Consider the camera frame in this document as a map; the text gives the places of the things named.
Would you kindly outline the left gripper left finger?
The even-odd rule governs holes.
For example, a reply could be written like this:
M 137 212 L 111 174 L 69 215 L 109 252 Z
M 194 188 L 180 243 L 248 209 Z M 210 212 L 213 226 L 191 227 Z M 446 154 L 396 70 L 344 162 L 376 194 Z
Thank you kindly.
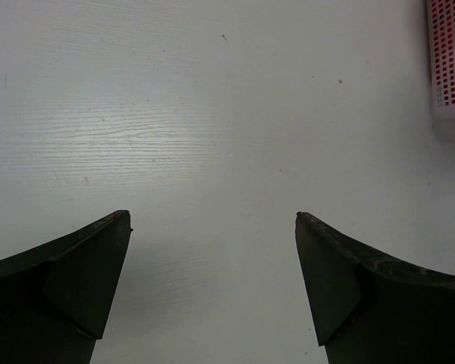
M 0 363 L 88 363 L 127 254 L 130 213 L 0 260 Z

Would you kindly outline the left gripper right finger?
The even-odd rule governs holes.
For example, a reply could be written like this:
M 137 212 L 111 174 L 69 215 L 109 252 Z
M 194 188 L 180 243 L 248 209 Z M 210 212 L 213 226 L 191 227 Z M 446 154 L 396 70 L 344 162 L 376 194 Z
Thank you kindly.
M 455 276 L 354 240 L 307 212 L 296 244 L 330 363 L 455 363 Z

